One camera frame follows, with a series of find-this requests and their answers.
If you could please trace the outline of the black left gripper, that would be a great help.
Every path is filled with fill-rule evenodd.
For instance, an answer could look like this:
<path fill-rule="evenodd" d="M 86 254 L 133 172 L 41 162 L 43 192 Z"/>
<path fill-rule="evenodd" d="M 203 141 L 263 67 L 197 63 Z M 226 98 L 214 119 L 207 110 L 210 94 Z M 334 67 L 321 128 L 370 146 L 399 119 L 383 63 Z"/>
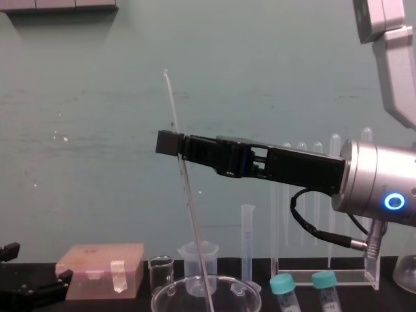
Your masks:
<path fill-rule="evenodd" d="M 0 247 L 1 311 L 33 311 L 64 301 L 73 271 L 56 274 L 51 263 L 5 263 L 19 252 L 17 242 Z"/>

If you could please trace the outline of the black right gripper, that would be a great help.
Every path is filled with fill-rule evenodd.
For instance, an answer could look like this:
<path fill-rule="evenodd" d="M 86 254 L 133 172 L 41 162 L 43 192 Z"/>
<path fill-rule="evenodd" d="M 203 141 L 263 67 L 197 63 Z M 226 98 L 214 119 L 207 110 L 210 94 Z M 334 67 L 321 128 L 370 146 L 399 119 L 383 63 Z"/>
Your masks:
<path fill-rule="evenodd" d="M 270 147 L 264 157 L 254 155 L 251 162 L 249 146 L 256 145 L 256 141 L 246 138 L 207 138 L 161 130 L 155 152 L 208 166 L 220 176 L 266 179 L 329 196 L 340 192 L 344 159 L 300 149 Z"/>

